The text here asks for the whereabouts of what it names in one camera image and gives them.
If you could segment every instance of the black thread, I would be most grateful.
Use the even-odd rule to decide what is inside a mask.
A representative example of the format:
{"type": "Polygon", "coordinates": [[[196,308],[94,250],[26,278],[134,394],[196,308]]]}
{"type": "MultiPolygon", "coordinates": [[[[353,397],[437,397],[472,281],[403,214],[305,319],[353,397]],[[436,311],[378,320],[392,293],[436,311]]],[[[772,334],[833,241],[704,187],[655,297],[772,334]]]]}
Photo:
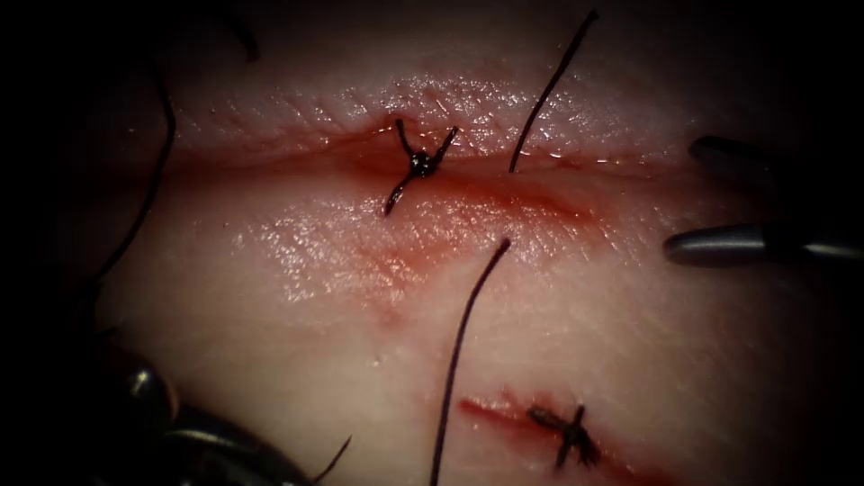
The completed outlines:
{"type": "Polygon", "coordinates": [[[225,5],[223,8],[215,9],[216,18],[228,29],[234,37],[243,44],[246,49],[246,62],[255,62],[261,59],[261,49],[258,41],[252,35],[252,31],[225,5]]]}
{"type": "Polygon", "coordinates": [[[114,250],[114,252],[105,260],[105,263],[102,267],[99,268],[98,271],[91,278],[92,282],[99,282],[102,280],[108,272],[120,261],[120,258],[126,253],[126,250],[129,249],[129,246],[132,244],[132,241],[138,236],[138,231],[141,229],[141,226],[144,224],[144,220],[147,218],[147,214],[150,212],[150,208],[153,206],[153,202],[156,200],[156,193],[159,188],[159,182],[162,180],[162,173],[165,170],[165,165],[168,161],[168,155],[171,153],[171,147],[174,145],[174,137],[177,131],[177,121],[174,116],[174,110],[171,108],[171,99],[168,96],[168,91],[165,88],[165,83],[162,81],[162,76],[159,74],[159,70],[156,66],[156,63],[152,60],[147,62],[148,68],[150,71],[150,75],[153,76],[153,81],[156,84],[156,91],[159,96],[159,101],[162,103],[162,109],[165,112],[166,118],[166,136],[165,136],[165,144],[162,146],[162,149],[159,151],[159,157],[157,158],[156,166],[153,168],[153,173],[150,175],[150,181],[147,188],[147,194],[144,196],[144,203],[141,205],[141,209],[138,211],[138,216],[135,217],[135,221],[132,223],[131,228],[126,233],[126,237],[120,243],[120,245],[114,250]]]}
{"type": "Polygon", "coordinates": [[[348,439],[345,441],[342,447],[339,448],[339,452],[336,453],[336,457],[334,457],[333,460],[330,461],[329,464],[327,464],[327,467],[324,468],[324,471],[321,471],[321,474],[315,476],[315,478],[312,479],[312,484],[318,484],[319,482],[321,482],[321,480],[324,479],[324,476],[327,476],[330,471],[333,471],[333,468],[336,467],[336,463],[339,461],[339,457],[342,457],[342,454],[345,452],[346,449],[348,449],[348,444],[351,444],[351,437],[352,436],[348,436],[348,439]]]}
{"type": "Polygon", "coordinates": [[[402,179],[401,182],[399,182],[390,192],[390,197],[387,198],[387,202],[384,204],[384,216],[388,216],[390,212],[393,211],[393,206],[396,205],[396,202],[402,196],[402,191],[405,189],[405,186],[408,185],[408,182],[415,177],[429,177],[438,170],[438,166],[441,164],[441,161],[444,160],[444,154],[447,152],[447,149],[450,148],[450,144],[453,143],[453,138],[455,138],[456,133],[459,131],[459,127],[453,127],[450,129],[450,132],[447,133],[447,137],[444,139],[441,147],[438,147],[438,150],[435,152],[433,157],[430,157],[429,154],[423,150],[415,152],[414,149],[411,148],[408,139],[405,138],[405,124],[402,123],[401,119],[396,120],[396,131],[399,133],[399,140],[402,144],[402,149],[404,149],[405,153],[408,154],[408,175],[406,175],[405,178],[402,179]]]}
{"type": "Polygon", "coordinates": [[[573,414],[573,421],[568,423],[548,409],[543,407],[531,407],[526,414],[537,424],[561,432],[561,446],[555,457],[555,469],[561,469],[567,454],[574,447],[579,448],[579,463],[585,467],[597,465],[599,451],[591,441],[588,431],[582,426],[582,416],[585,414],[585,406],[580,405],[573,414]]]}
{"type": "Polygon", "coordinates": [[[456,331],[456,341],[453,345],[453,353],[450,357],[450,366],[447,368],[447,381],[444,387],[444,398],[441,400],[441,418],[438,421],[438,432],[435,441],[435,454],[432,457],[432,473],[429,477],[431,486],[438,485],[438,475],[441,471],[441,456],[444,453],[444,438],[447,432],[447,417],[450,414],[450,400],[453,398],[453,384],[456,378],[456,366],[459,364],[459,354],[462,351],[462,342],[465,337],[465,330],[468,327],[468,317],[471,315],[471,309],[474,307],[474,301],[477,300],[477,295],[480,294],[480,289],[486,283],[486,279],[492,273],[492,269],[498,264],[504,253],[510,248],[510,240],[504,238],[501,245],[495,250],[491,260],[486,265],[486,269],[480,275],[474,288],[471,290],[471,295],[468,297],[468,303],[465,305],[465,312],[462,315],[462,321],[459,323],[459,329],[456,331]]]}
{"type": "Polygon", "coordinates": [[[582,21],[582,25],[580,25],[579,29],[576,31],[576,35],[573,36],[573,40],[570,42],[570,47],[567,48],[564,55],[561,57],[558,69],[555,70],[552,79],[549,80],[549,83],[546,85],[546,88],[543,90],[543,93],[540,94],[540,98],[534,105],[534,109],[531,110],[531,114],[528,115],[528,120],[525,122],[525,127],[522,128],[522,134],[519,135],[519,141],[516,143],[516,150],[513,151],[513,158],[510,160],[510,169],[508,172],[512,173],[516,170],[516,161],[519,158],[519,153],[522,152],[522,146],[525,145],[525,138],[528,136],[528,131],[531,130],[534,118],[536,118],[537,114],[540,113],[540,108],[542,108],[546,103],[546,98],[549,97],[549,94],[552,92],[553,88],[555,88],[555,85],[558,84],[558,80],[561,79],[564,70],[570,64],[573,55],[576,54],[576,49],[580,44],[582,44],[582,39],[585,37],[585,33],[588,32],[588,28],[598,18],[597,12],[591,10],[588,17],[582,21]]]}

